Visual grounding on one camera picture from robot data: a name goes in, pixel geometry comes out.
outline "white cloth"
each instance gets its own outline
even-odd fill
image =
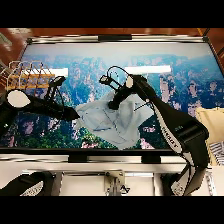
[[[85,127],[118,149],[132,147],[140,138],[138,127],[154,112],[147,105],[134,111],[145,104],[136,94],[121,102],[118,110],[111,110],[108,108],[108,102],[113,97],[114,91],[111,91],[100,100],[78,105],[76,111],[80,118],[77,119],[75,129]]]

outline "crumpled cloth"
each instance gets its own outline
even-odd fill
[[[137,94],[122,101],[118,110],[111,110],[108,102],[114,94],[111,91],[100,100],[78,105],[76,112],[80,118],[77,119],[75,129],[85,127],[121,150],[136,145],[140,139],[138,127],[154,112],[147,105],[137,109],[145,104]]]

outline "wooden floor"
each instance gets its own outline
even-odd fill
[[[0,59],[8,65],[10,61],[17,60],[28,37],[63,36],[74,34],[166,34],[201,36],[206,28],[0,28],[2,33],[12,45],[1,44]],[[224,46],[224,28],[211,28],[209,38],[218,52]]]

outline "black border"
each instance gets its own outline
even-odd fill
[[[77,37],[77,36],[98,36],[98,35],[69,35],[69,36],[60,36],[60,37]],[[167,41],[153,41],[153,39],[146,39],[144,41],[135,41],[130,39],[130,35],[127,35],[127,40],[120,41],[118,38],[108,41],[109,36],[117,36],[117,35],[105,35],[107,36],[106,41],[89,41],[89,42],[82,42],[82,41],[74,41],[74,42],[58,42],[58,43],[102,43],[102,42],[175,42],[175,43],[208,43],[209,47],[211,48],[211,51],[213,55],[215,56],[215,59],[218,63],[218,66],[222,72],[222,75],[224,77],[223,67],[218,59],[218,56],[209,40],[208,37],[201,37],[202,42],[195,42],[195,41],[185,41],[185,40],[167,40]],[[158,36],[158,38],[161,38],[162,35],[151,35],[151,36]],[[41,36],[41,37],[33,37],[33,38],[49,38],[49,36]],[[25,47],[21,51],[18,60],[21,60],[23,57],[23,54],[25,53],[27,46],[32,44],[56,44],[56,43],[26,43]],[[172,149],[133,149],[133,150],[107,150],[107,149],[93,149],[93,150],[84,150],[80,148],[63,148],[63,149],[32,149],[32,148],[21,148],[21,147],[0,147],[1,154],[27,154],[27,155],[86,155],[86,156],[177,156],[177,154]]]

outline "logo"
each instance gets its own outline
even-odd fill
[[[175,141],[171,138],[169,133],[166,131],[165,127],[162,127],[162,131],[164,132],[165,138],[167,138],[170,141],[170,143],[173,144],[174,148],[178,147],[177,144],[175,143]]]

